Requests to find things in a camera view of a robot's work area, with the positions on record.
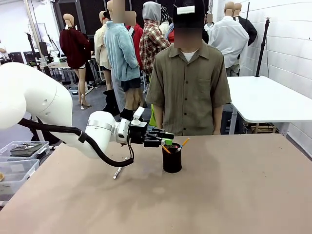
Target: black shorts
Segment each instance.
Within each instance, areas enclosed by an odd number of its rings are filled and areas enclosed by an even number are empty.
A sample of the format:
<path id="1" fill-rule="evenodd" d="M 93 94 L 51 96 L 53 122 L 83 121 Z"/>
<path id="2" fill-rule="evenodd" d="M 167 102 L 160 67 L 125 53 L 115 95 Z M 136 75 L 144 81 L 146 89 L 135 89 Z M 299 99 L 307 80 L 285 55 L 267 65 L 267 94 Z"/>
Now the black shorts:
<path id="1" fill-rule="evenodd" d="M 141 88 L 141 78 L 135 78 L 128 81 L 121 81 L 120 83 L 124 92 L 127 92 L 129 89 Z"/>
<path id="2" fill-rule="evenodd" d="M 109 69 L 107 69 L 107 68 L 104 67 L 104 66 L 100 66 L 100 68 L 101 68 L 102 71 L 110 71 Z"/>

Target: pencil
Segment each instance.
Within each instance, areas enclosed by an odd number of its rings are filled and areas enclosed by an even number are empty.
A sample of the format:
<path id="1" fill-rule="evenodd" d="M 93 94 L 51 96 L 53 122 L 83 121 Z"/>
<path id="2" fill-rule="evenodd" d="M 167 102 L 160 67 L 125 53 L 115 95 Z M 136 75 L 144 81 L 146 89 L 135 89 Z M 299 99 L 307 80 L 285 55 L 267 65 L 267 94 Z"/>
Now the pencil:
<path id="1" fill-rule="evenodd" d="M 161 147 L 162 147 L 167 153 L 171 154 L 170 151 L 169 151 L 166 147 L 164 147 L 163 145 L 162 145 Z"/>
<path id="2" fill-rule="evenodd" d="M 186 145 L 186 143 L 189 141 L 190 139 L 187 138 L 187 140 L 183 143 L 182 147 Z"/>

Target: black pen cup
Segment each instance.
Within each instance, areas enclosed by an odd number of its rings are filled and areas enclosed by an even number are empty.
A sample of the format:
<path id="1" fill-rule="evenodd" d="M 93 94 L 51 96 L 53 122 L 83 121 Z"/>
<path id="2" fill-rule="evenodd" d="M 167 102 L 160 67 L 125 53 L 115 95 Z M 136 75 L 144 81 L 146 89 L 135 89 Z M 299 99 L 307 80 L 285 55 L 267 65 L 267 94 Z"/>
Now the black pen cup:
<path id="1" fill-rule="evenodd" d="M 168 173 L 177 173 L 182 169 L 182 149 L 177 143 L 172 143 L 172 145 L 164 145 L 170 154 L 162 148 L 162 161 L 163 169 Z"/>

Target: plaid shirt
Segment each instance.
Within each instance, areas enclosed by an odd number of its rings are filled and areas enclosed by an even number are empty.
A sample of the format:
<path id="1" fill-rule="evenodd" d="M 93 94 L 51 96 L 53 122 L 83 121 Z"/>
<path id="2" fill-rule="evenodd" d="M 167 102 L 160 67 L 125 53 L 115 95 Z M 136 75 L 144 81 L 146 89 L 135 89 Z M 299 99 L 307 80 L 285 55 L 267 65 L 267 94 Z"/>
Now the plaid shirt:
<path id="1" fill-rule="evenodd" d="M 155 56 L 170 46 L 170 43 L 163 37 L 158 21 L 145 20 L 143 35 L 140 41 L 140 57 L 143 64 L 143 71 L 151 75 Z"/>

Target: light blue fleece jacket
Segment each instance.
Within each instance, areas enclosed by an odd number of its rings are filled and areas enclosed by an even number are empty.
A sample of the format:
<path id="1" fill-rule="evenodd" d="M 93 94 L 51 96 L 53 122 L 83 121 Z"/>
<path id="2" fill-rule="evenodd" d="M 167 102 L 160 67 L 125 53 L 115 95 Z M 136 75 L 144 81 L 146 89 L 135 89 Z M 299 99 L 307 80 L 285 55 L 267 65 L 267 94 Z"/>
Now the light blue fleece jacket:
<path id="1" fill-rule="evenodd" d="M 120 81 L 128 81 L 140 77 L 133 40 L 122 23 L 108 21 L 104 37 L 108 60 L 114 75 Z"/>

